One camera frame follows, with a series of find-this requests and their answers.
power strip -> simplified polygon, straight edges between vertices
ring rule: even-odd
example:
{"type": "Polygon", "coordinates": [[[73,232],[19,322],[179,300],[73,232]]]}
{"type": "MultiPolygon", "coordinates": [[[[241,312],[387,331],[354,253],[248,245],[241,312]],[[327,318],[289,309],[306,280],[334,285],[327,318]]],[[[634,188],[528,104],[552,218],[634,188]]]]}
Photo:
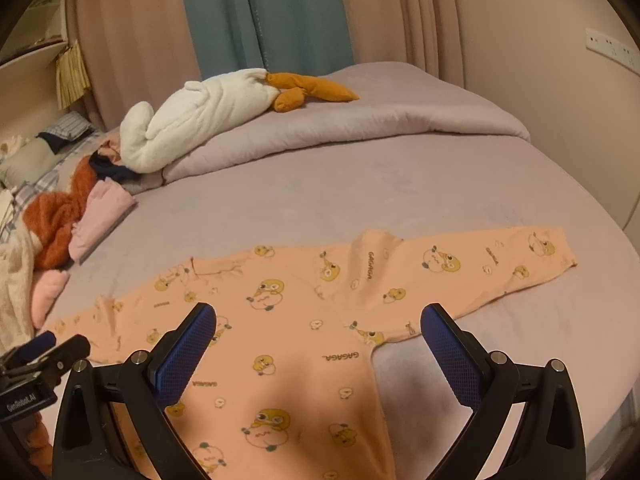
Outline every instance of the power strip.
{"type": "Polygon", "coordinates": [[[589,50],[617,61],[631,72],[640,75],[640,52],[592,28],[587,28],[586,33],[589,50]]]}

yellow fringe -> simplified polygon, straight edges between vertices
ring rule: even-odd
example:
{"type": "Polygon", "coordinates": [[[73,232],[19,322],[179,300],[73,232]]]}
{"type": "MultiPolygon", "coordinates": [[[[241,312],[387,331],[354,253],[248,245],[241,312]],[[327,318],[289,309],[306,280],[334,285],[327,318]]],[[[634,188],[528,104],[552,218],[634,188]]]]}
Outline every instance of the yellow fringe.
{"type": "Polygon", "coordinates": [[[91,90],[91,83],[82,60],[80,45],[76,41],[56,60],[58,108],[60,110],[69,108],[89,90],[91,90]]]}

silver bolt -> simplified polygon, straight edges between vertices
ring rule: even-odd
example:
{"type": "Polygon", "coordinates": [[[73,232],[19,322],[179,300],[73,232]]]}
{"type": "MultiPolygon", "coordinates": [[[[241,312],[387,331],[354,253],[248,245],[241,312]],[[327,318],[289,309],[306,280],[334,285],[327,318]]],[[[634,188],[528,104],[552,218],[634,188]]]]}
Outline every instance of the silver bolt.
{"type": "Polygon", "coordinates": [[[560,359],[552,359],[551,360],[551,367],[556,372],[564,372],[564,363],[560,359]]]}
{"type": "Polygon", "coordinates": [[[133,355],[131,356],[131,362],[135,365],[139,365],[145,362],[147,357],[149,357],[149,352],[138,350],[137,352],[133,352],[133,355]]]}
{"type": "Polygon", "coordinates": [[[75,372],[81,372],[86,368],[86,360],[80,359],[74,363],[73,369],[75,372]]]}
{"type": "Polygon", "coordinates": [[[507,356],[500,351],[491,352],[491,361],[497,365],[503,365],[507,362],[507,356]]]}

bed sheet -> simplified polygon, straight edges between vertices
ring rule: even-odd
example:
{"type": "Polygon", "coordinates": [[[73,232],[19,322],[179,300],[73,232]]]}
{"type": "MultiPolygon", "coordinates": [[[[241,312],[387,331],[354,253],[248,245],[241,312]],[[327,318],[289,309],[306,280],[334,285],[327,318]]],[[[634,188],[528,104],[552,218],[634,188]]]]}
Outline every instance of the bed sheet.
{"type": "MultiPolygon", "coordinates": [[[[281,153],[185,178],[140,205],[81,266],[52,316],[117,296],[190,255],[256,244],[346,242],[365,228],[400,237],[548,224],[564,228],[578,266],[459,321],[514,362],[562,359],[586,441],[640,372],[640,258],[603,208],[525,140],[423,134],[281,153]]],[[[398,480],[424,480],[466,423],[422,338],[374,353],[398,480]]],[[[481,478],[496,471],[516,427],[514,408],[481,478]]],[[[44,416],[52,429],[56,407],[44,416]]]]}

orange plush leg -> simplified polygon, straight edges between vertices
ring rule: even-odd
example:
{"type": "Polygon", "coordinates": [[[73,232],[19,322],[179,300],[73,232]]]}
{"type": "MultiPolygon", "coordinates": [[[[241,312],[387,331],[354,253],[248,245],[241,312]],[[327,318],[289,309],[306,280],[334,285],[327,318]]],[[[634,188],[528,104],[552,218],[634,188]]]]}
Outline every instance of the orange plush leg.
{"type": "Polygon", "coordinates": [[[305,89],[307,94],[325,101],[343,102],[359,99],[358,95],[345,85],[322,77],[279,72],[267,74],[267,83],[280,89],[300,87],[305,89]]]}
{"type": "Polygon", "coordinates": [[[302,88],[284,90],[273,102],[273,109],[277,112],[290,112],[300,108],[305,102],[305,93],[302,88]]]}

